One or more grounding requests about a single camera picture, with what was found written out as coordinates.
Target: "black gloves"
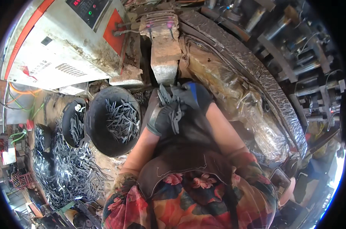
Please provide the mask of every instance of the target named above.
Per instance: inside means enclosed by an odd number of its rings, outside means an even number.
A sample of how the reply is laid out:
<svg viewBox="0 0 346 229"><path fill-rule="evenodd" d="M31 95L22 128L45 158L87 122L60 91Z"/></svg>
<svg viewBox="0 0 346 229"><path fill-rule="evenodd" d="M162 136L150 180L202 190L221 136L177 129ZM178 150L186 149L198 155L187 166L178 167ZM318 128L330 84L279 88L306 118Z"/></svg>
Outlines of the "black gloves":
<svg viewBox="0 0 346 229"><path fill-rule="evenodd" d="M195 110L202 110L206 115L207 109L211 103L214 102L212 95L206 90L206 88L198 83L188 82L181 87L171 86L173 95L180 98L181 102L189 105Z"/></svg>
<svg viewBox="0 0 346 229"><path fill-rule="evenodd" d="M157 136L165 134L172 127L170 114L177 107L177 102L172 102L164 107L160 107L158 103L146 125L148 130Z"/></svg>

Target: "orange cable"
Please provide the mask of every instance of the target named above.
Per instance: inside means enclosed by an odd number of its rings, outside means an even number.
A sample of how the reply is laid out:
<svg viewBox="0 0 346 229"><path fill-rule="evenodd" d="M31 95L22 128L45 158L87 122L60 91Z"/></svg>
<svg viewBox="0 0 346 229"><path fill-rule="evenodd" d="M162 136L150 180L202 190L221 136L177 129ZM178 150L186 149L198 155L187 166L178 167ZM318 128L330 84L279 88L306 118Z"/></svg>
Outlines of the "orange cable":
<svg viewBox="0 0 346 229"><path fill-rule="evenodd" d="M12 103L12 102L14 102L15 100L17 100L20 96L22 96L22 94L20 94L20 95L18 95L18 97L16 97L15 99L13 99L12 101L9 101L9 102L7 102L6 103L6 105L8 105L9 103Z"/></svg>
<svg viewBox="0 0 346 229"><path fill-rule="evenodd" d="M10 87L18 94L32 94L34 97L36 97L36 95L34 93L40 92L42 89L37 89L37 90L28 90L28 91L21 91L18 89L15 89L15 87L11 84L11 82L9 82Z"/></svg>

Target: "black bucket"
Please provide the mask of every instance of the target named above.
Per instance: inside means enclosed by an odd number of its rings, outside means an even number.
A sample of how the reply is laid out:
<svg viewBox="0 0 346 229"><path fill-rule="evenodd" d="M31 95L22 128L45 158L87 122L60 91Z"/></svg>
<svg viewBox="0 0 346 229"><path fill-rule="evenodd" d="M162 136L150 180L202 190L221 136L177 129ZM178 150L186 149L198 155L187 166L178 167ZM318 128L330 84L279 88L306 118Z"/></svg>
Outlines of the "black bucket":
<svg viewBox="0 0 346 229"><path fill-rule="evenodd" d="M140 106L135 97L126 89L112 86L98 92L90 104L86 114L85 132L92 140L94 146L104 155L109 157L119 157L128 153L136 144L137 138L131 138L127 143L116 141L112 133L107 130L107 109L106 99L112 104L116 102L117 106L121 105L121 99L131 103L137 111L138 119L141 115Z"/></svg>
<svg viewBox="0 0 346 229"><path fill-rule="evenodd" d="M63 116L62 116L62 135L65 138L65 141L69 146L73 148L79 148L82 145L85 144L86 141L88 141L88 138L82 137L82 140L80 141L80 145L76 145L73 139L73 136L70 133L71 129L71 117L74 113L76 113L75 106L80 104L81 107L86 107L86 111L84 113L84 120L85 116L87 115L88 111L88 103L83 98L75 98L74 101L71 103L66 104L65 108L63 109Z"/></svg>

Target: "floral shirt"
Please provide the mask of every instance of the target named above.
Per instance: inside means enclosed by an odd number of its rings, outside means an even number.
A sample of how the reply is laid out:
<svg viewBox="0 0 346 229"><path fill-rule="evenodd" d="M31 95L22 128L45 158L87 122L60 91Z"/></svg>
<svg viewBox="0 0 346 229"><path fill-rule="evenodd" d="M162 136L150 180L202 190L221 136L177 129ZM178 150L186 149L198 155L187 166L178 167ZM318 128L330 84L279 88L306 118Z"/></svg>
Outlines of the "floral shirt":
<svg viewBox="0 0 346 229"><path fill-rule="evenodd" d="M276 190L251 153L233 157L231 177L239 228L269 228L277 208ZM118 176L103 211L103 228L150 228L148 204L130 173ZM225 184L198 171L166 176L152 204L159 228L231 228Z"/></svg>

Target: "metal scraps in bucket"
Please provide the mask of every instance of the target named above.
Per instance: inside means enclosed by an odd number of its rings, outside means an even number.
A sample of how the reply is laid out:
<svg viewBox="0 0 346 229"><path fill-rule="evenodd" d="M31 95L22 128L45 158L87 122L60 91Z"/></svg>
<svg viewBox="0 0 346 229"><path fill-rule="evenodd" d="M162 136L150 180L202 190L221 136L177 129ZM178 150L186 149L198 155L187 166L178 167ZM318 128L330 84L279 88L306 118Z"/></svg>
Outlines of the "metal scraps in bucket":
<svg viewBox="0 0 346 229"><path fill-rule="evenodd" d="M122 104L110 103L106 99L107 130L112 133L116 141L127 143L131 137L138 137L140 120L137 111L129 103L121 99Z"/></svg>
<svg viewBox="0 0 346 229"><path fill-rule="evenodd" d="M80 141L84 138L84 114L85 106L82 107L80 104L75 106L75 113L70 119L70 133L75 142L75 146L80 146Z"/></svg>

